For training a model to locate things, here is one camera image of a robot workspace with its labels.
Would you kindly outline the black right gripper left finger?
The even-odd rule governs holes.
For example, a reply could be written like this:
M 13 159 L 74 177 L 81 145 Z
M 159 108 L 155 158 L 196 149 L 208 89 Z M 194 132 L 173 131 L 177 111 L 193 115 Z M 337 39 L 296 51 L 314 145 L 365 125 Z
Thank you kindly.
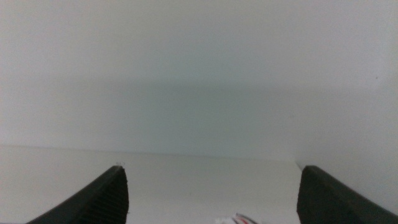
M 125 224 L 129 210 L 126 172 L 112 166 L 86 187 L 30 224 Z

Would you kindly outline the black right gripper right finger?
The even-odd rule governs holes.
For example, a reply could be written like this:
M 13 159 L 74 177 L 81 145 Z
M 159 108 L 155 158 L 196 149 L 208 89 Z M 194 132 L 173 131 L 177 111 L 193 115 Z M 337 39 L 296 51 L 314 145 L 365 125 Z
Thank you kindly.
M 397 215 L 317 166 L 302 170 L 297 213 L 301 223 L 397 224 Z

